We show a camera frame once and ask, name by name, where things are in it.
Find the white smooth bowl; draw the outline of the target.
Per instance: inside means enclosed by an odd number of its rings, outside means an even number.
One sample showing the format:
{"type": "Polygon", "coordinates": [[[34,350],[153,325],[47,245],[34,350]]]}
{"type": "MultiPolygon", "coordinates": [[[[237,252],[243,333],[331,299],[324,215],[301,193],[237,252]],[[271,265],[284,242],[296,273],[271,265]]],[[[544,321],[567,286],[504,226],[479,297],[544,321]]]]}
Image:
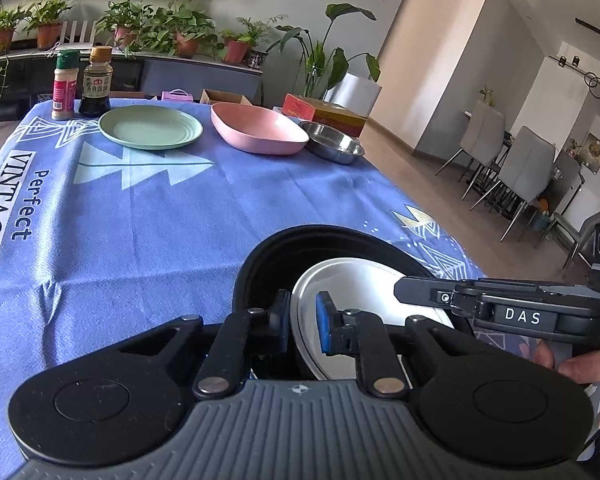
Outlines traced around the white smooth bowl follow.
{"type": "Polygon", "coordinates": [[[326,356],[318,336],[315,299],[328,292],[339,310],[353,308],[379,315],[382,322],[402,326],[411,315],[452,327],[443,310],[402,304],[393,295],[394,285],[404,274],[382,263],[361,258],[333,258],[314,264],[294,285],[290,303],[290,326],[306,366],[319,380],[355,378],[355,360],[350,356],[326,356]]]}

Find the black pot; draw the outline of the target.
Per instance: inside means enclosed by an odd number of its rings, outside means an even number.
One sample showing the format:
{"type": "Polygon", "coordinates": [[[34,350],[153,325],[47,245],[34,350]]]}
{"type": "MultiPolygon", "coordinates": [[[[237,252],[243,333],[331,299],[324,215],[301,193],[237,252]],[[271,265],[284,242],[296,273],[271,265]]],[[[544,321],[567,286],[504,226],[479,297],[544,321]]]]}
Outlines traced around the black pot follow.
{"type": "MultiPolygon", "coordinates": [[[[279,289],[292,292],[300,276],[314,264],[348,257],[379,262],[411,278],[432,278],[434,275],[416,258],[377,237],[340,226],[295,226],[268,237],[253,249],[238,273],[233,308],[236,311],[253,307],[268,309],[272,307],[279,289]]],[[[444,330],[458,330],[467,335],[473,333],[467,321],[462,318],[450,319],[452,327],[431,321],[442,325],[444,330]]],[[[404,324],[384,324],[389,337],[403,336],[404,324]]],[[[400,344],[391,342],[400,361],[400,344]]],[[[261,356],[258,362],[252,364],[252,371],[259,379],[287,382],[317,379],[306,366],[294,341],[290,311],[286,354],[261,356]]]]}

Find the stainless steel bowl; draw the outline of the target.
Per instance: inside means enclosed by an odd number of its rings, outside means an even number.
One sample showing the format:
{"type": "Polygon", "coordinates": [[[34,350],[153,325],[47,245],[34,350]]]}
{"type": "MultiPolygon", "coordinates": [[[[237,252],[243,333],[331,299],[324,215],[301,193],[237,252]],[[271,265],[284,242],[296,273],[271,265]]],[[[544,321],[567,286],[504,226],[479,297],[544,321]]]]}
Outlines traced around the stainless steel bowl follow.
{"type": "Polygon", "coordinates": [[[299,126],[309,137],[306,149],[319,158],[339,165],[351,165],[365,155],[358,139],[334,127],[318,122],[299,122],[299,126]]]}

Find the pink square bowl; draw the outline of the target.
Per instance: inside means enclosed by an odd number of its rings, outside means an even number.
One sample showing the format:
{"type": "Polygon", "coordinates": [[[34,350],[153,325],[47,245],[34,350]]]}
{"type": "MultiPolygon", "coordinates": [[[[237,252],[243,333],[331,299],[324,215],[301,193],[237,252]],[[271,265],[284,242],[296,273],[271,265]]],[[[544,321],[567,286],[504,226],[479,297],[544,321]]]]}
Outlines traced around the pink square bowl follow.
{"type": "Polygon", "coordinates": [[[290,118],[260,106],[217,102],[211,107],[211,121],[227,144],[246,153],[294,155],[309,141],[290,118]]]}

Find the green plate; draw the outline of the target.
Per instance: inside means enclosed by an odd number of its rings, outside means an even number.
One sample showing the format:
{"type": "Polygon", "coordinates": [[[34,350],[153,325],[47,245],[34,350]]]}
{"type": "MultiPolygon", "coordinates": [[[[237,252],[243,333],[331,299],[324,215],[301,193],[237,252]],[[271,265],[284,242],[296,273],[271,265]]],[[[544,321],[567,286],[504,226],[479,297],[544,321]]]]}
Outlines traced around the green plate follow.
{"type": "Polygon", "coordinates": [[[144,151],[182,148],[204,132],[192,115],[157,105],[112,108],[99,118],[98,128],[111,142],[144,151]]]}

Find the grey dining chair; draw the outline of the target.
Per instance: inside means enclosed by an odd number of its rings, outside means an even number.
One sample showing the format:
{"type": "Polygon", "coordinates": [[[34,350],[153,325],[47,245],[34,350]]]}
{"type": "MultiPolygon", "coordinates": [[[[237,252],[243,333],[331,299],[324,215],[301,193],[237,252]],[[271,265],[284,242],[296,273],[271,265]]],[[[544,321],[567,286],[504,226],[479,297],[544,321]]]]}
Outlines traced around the grey dining chair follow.
{"type": "Polygon", "coordinates": [[[508,188],[521,200],[512,221],[500,238],[501,242],[506,239],[519,216],[546,189],[552,174],[555,152],[554,144],[538,136],[529,127],[521,127],[495,182],[470,207],[475,209],[501,186],[508,188]]]}

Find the blue patterned tablecloth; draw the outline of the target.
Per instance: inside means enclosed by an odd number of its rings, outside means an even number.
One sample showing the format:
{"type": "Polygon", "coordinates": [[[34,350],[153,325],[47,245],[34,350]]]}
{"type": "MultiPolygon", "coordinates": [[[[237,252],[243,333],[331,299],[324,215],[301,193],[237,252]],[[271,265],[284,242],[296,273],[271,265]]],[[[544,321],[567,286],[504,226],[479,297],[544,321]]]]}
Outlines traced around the blue patterned tablecloth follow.
{"type": "Polygon", "coordinates": [[[234,150],[205,105],[192,145],[144,152],[90,120],[30,110],[0,151],[0,479],[22,456],[7,404],[30,376],[182,314],[230,312],[239,267],[276,231],[348,226],[440,278],[478,266],[369,162],[234,150]]]}

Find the red cardboard box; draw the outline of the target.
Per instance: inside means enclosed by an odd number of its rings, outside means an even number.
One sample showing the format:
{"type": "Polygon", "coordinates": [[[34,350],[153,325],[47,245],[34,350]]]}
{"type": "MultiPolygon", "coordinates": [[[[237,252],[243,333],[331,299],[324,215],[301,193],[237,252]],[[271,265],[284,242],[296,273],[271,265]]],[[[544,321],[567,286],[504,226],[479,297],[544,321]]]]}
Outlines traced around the red cardboard box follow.
{"type": "Polygon", "coordinates": [[[358,138],[366,124],[365,117],[338,104],[305,96],[294,96],[290,93],[285,96],[282,113],[306,122],[318,122],[331,126],[352,138],[358,138]]]}

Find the large leafy floor plant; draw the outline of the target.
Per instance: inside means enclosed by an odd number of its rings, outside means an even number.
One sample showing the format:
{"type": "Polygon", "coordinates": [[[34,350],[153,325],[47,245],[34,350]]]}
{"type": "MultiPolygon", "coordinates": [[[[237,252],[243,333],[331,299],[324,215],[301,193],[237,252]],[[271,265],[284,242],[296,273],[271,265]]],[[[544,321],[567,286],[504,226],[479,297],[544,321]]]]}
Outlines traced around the large leafy floor plant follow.
{"type": "Polygon", "coordinates": [[[351,62],[357,58],[364,58],[367,75],[370,80],[377,82],[381,75],[378,58],[370,52],[361,52],[347,56],[342,47],[329,48],[328,38],[338,18],[350,14],[360,14],[368,20],[376,21],[376,16],[371,10],[354,6],[351,3],[329,3],[325,8],[325,16],[329,25],[322,39],[314,40],[307,28],[276,25],[275,29],[283,36],[275,40],[266,52],[277,50],[282,53],[291,40],[297,41],[300,46],[299,70],[302,70],[303,82],[301,95],[306,98],[321,99],[329,90],[332,90],[347,75],[351,62]]]}

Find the open brown cardboard box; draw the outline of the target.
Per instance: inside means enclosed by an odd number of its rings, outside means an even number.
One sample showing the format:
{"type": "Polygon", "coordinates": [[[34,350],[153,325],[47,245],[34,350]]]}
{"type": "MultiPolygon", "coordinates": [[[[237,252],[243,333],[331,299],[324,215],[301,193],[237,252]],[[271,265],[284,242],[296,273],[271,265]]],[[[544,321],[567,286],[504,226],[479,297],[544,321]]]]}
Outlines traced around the open brown cardboard box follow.
{"type": "Polygon", "coordinates": [[[199,103],[209,105],[215,103],[234,103],[240,105],[251,105],[251,102],[242,94],[210,89],[202,90],[199,103]]]}

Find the soy sauce bottle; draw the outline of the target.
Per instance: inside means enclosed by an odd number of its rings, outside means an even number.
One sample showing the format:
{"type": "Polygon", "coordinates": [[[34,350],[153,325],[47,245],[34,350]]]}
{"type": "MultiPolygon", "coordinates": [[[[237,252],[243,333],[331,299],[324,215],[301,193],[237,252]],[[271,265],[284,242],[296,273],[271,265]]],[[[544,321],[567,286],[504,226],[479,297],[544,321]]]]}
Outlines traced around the soy sauce bottle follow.
{"type": "Polygon", "coordinates": [[[99,117],[110,110],[110,88],[114,74],[111,55],[112,47],[92,47],[90,62],[83,72],[82,98],[79,106],[79,113],[84,117],[99,117]]]}

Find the potted plant red pot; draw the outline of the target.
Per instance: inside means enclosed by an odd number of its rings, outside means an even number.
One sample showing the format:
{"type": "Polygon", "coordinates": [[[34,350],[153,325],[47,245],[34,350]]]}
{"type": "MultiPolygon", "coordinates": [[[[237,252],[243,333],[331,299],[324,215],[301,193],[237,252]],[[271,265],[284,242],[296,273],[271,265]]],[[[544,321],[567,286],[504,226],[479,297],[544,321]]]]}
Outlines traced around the potted plant red pot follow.
{"type": "Polygon", "coordinates": [[[240,64],[247,53],[268,39],[274,26],[286,18],[286,14],[274,15],[265,21],[242,16],[237,18],[237,23],[242,26],[241,30],[224,29],[220,32],[225,47],[223,62],[232,65],[240,64]]]}

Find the pink spice shaker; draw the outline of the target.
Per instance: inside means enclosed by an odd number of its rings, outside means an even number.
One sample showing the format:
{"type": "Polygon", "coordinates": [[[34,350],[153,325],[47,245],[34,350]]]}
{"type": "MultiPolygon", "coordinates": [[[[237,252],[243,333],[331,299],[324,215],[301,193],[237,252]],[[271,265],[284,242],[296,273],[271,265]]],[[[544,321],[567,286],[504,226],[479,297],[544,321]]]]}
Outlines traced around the pink spice shaker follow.
{"type": "Polygon", "coordinates": [[[76,82],[79,75],[79,58],[77,50],[65,50],[56,58],[52,96],[53,120],[69,120],[74,115],[74,99],[76,98],[76,82]]]}

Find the white router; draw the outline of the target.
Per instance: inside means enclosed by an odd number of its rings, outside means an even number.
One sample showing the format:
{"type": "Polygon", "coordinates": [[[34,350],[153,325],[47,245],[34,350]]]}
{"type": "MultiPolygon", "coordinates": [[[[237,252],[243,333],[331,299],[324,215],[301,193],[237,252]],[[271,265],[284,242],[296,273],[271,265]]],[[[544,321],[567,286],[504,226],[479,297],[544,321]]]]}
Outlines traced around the white router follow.
{"type": "Polygon", "coordinates": [[[91,49],[95,44],[96,29],[95,21],[65,21],[61,24],[55,49],[91,49]]]}

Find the potted plant terracotta pot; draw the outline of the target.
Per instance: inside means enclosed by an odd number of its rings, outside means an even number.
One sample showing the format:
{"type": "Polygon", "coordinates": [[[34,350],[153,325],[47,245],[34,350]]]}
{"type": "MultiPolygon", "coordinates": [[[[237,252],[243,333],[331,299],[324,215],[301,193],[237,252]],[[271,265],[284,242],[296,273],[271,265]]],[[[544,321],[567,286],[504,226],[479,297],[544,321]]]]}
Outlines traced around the potted plant terracotta pot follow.
{"type": "Polygon", "coordinates": [[[24,30],[35,32],[38,50],[48,50],[56,44],[62,20],[72,8],[73,4],[66,0],[46,0],[28,7],[24,30]]]}

